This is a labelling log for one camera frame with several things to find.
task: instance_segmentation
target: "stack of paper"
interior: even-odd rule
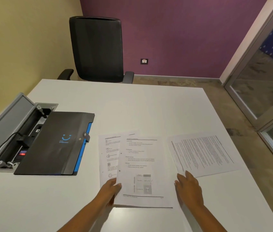
[[[212,133],[168,138],[179,173],[195,177],[239,169],[232,155]],[[100,187],[116,178],[122,189],[117,205],[169,208],[169,177],[161,137],[143,137],[136,131],[99,136]]]

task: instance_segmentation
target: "person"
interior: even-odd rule
[[[175,187],[182,202],[190,210],[203,232],[227,232],[212,213],[204,206],[202,189],[193,175],[186,171],[185,176],[177,174]],[[69,220],[57,232],[88,232],[96,219],[108,206],[114,203],[114,197],[121,189],[116,178],[108,180],[97,196]]]

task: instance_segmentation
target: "chair backrest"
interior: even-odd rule
[[[83,80],[123,81],[119,19],[75,16],[69,20],[75,67]]]

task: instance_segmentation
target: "person's left arm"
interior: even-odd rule
[[[121,184],[115,183],[116,178],[108,180],[97,196],[57,232],[88,232],[105,207],[114,203],[114,196],[121,189]]]

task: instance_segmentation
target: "blue folder edge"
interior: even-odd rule
[[[90,131],[91,124],[92,124],[92,123],[88,123],[88,127],[87,127],[87,130],[86,130],[87,133],[89,133],[89,131]],[[75,165],[73,174],[76,174],[77,171],[78,171],[78,169],[79,169],[79,167],[80,167],[80,161],[81,161],[82,156],[83,156],[83,152],[84,152],[84,149],[85,149],[85,145],[86,145],[86,139],[84,139],[83,144],[82,144],[82,148],[80,149],[80,154],[79,154],[79,157],[78,157],[78,159],[77,159],[77,164]]]

